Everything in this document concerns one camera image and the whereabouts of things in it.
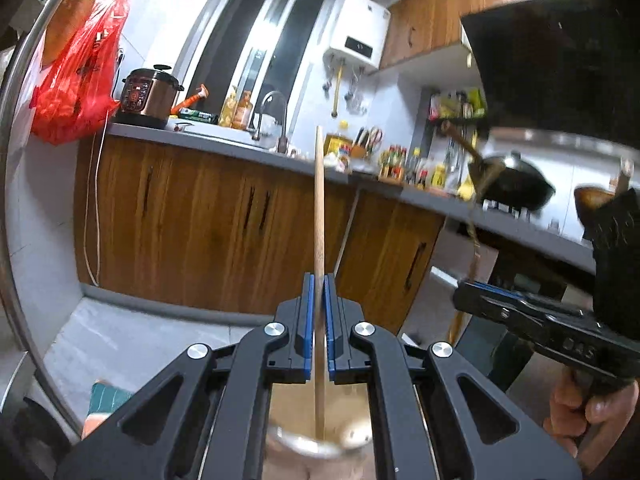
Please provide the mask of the right hand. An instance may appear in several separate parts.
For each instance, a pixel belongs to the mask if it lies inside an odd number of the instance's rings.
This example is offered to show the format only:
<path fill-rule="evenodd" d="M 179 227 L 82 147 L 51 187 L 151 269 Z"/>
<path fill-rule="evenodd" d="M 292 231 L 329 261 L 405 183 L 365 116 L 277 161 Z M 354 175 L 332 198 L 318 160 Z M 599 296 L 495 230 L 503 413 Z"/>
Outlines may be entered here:
<path fill-rule="evenodd" d="M 576 372 L 564 366 L 550 394 L 544 430 L 584 474 L 593 474 L 620 440 L 638 400 L 638 382 L 612 393 L 589 394 L 578 384 Z"/>

